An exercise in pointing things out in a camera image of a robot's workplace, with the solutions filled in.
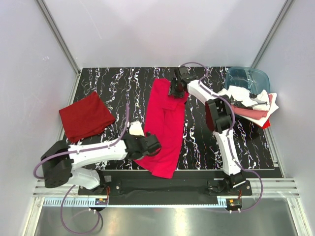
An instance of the blue plastic bin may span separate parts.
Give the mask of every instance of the blue plastic bin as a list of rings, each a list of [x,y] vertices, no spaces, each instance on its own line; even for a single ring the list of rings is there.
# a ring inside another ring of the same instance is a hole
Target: blue plastic bin
[[[263,90],[270,93],[269,78],[266,73],[250,67],[229,68],[225,77],[225,88],[228,89],[230,85],[246,88],[252,94],[260,94]]]

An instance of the cable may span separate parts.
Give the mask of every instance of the cable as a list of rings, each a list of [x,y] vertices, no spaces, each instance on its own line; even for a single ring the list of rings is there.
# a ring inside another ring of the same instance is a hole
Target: cable
[[[124,126],[124,128],[123,128],[123,130],[122,130],[121,135],[118,137],[118,139],[117,139],[115,142],[113,142],[112,144],[110,144],[110,145],[105,145],[105,146],[102,146],[102,147],[86,148],[86,149],[80,150],[79,152],[94,151],[94,150],[99,150],[99,149],[103,149],[103,148],[110,148],[110,147],[116,145],[116,144],[123,138],[123,135],[125,134],[125,132],[126,132],[126,130],[127,130],[127,127],[128,127],[128,122],[129,122],[129,105],[126,104],[126,121],[125,121],[125,126]],[[33,175],[34,175],[34,177],[37,178],[37,179],[44,179],[44,177],[38,176],[36,172],[37,172],[38,168],[39,168],[42,164],[44,164],[45,162],[47,162],[47,161],[49,161],[49,160],[51,160],[51,159],[53,159],[53,158],[62,156],[62,155],[69,155],[69,154],[73,154],[73,153],[77,153],[77,151],[64,151],[64,152],[60,152],[60,153],[57,153],[57,154],[55,154],[55,155],[51,155],[51,156],[49,156],[49,157],[43,159],[41,162],[39,162],[39,163],[35,166],[35,168],[34,168],[34,170],[33,170]],[[103,225],[103,222],[104,222],[104,221],[103,221],[103,218],[102,218],[101,214],[100,214],[98,211],[96,211],[96,210],[94,211],[94,212],[96,212],[97,215],[98,215],[97,223],[95,224],[95,226],[94,226],[92,229],[90,229],[89,231],[84,232],[84,233],[75,232],[75,231],[69,229],[69,228],[67,227],[67,225],[65,225],[65,222],[64,222],[64,220],[63,220],[63,205],[64,205],[64,202],[65,202],[66,197],[68,196],[68,194],[70,193],[70,191],[71,191],[74,187],[75,187],[75,185],[73,185],[73,186],[67,191],[67,193],[65,194],[65,196],[64,196],[64,198],[63,198],[63,200],[62,200],[61,207],[60,207],[60,219],[61,219],[61,223],[62,223],[63,227],[64,227],[68,232],[70,232],[70,233],[72,233],[72,234],[75,234],[75,235],[88,235],[88,234],[92,233],[92,232],[96,229],[96,227],[97,227],[98,224],[99,224],[99,220],[102,221],[102,225]],[[110,192],[110,189],[107,190],[107,203],[108,203],[108,198],[109,198],[109,192]]]
[[[199,86],[200,86],[203,90],[205,90],[207,93],[209,93],[211,96],[216,97],[216,98],[220,99],[221,101],[223,101],[223,102],[229,107],[229,109],[231,110],[231,114],[232,114],[232,124],[231,124],[230,128],[229,128],[228,131],[227,131],[226,136],[228,136],[228,135],[229,135],[229,132],[233,129],[233,127],[234,127],[234,125],[235,125],[235,113],[233,112],[233,109],[232,109],[231,104],[230,104],[226,99],[224,99],[223,97],[218,96],[218,95],[215,95],[215,94],[212,94],[212,91],[211,91],[209,88],[207,88],[206,86],[204,86],[204,84],[202,83],[202,80],[208,76],[208,69],[207,69],[203,64],[198,63],[198,62],[193,62],[193,61],[191,61],[191,62],[184,63],[184,64],[182,64],[181,66],[184,66],[184,65],[187,65],[187,64],[197,64],[197,65],[202,66],[202,67],[205,69],[206,74],[205,74],[204,76],[202,76],[202,77],[198,80]],[[242,165],[241,165],[238,161],[236,161],[236,158],[235,158],[234,155],[233,155],[232,145],[231,145],[230,139],[227,139],[227,143],[228,143],[228,147],[229,147],[229,150],[230,150],[230,152],[231,152],[231,155],[232,155],[232,157],[233,157],[233,161],[235,162],[235,164],[236,164],[242,171],[244,171],[244,172],[249,172],[249,173],[253,173],[254,175],[256,175],[257,178],[258,178],[259,181],[260,181],[260,189],[261,189],[261,191],[260,191],[258,200],[257,200],[257,201],[255,202],[255,204],[252,205],[251,207],[242,210],[242,212],[246,212],[246,211],[249,211],[249,210],[255,208],[255,206],[257,206],[257,204],[260,202],[260,200],[261,200],[261,198],[262,198],[262,194],[263,194],[263,183],[262,183],[262,179],[261,179],[260,175],[259,175],[256,171],[253,171],[253,170],[246,170],[246,169],[244,169],[244,168],[242,167]]]

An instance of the black marble table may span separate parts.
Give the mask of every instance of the black marble table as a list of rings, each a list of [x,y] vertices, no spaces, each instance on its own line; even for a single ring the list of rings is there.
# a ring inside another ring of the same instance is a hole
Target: black marble table
[[[204,75],[204,68],[190,67],[198,77]],[[227,67],[208,67],[209,75],[204,83],[218,92],[224,87]],[[78,144],[93,144],[112,140],[120,135],[125,123],[126,103],[130,106],[130,121],[139,120],[144,127],[146,107],[154,79],[171,79],[174,69],[170,67],[136,68],[84,68],[73,102],[96,91],[116,122],[100,135],[83,139]],[[205,108],[195,97],[189,96],[182,150],[177,169],[211,170],[222,167],[222,158],[216,138],[205,123]],[[238,158],[244,168],[273,169],[273,161],[263,130],[252,122],[236,118],[234,141]],[[100,170],[141,170],[130,160],[96,163],[90,168]]]

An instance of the gray wall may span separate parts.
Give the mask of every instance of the gray wall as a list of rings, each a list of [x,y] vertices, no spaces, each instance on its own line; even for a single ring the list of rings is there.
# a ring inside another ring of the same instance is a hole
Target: gray wall
[[[75,75],[34,0],[1,0],[0,30],[0,228],[17,236]]]
[[[258,68],[278,93],[271,125],[285,173],[294,177],[315,232],[315,1],[297,0]]]
[[[248,65],[285,0],[45,0],[79,67]]]

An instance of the metal floor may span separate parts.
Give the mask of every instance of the metal floor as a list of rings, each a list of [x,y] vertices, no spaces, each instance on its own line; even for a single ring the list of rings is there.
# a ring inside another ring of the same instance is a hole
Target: metal floor
[[[244,199],[244,208],[254,204]],[[70,220],[80,207],[66,207],[63,218],[78,232],[91,229],[97,217],[91,212]],[[108,208],[104,224],[94,236],[297,236],[286,199],[262,199],[241,214],[213,213],[201,208]],[[60,222],[59,207],[43,207],[36,236],[68,236]]]

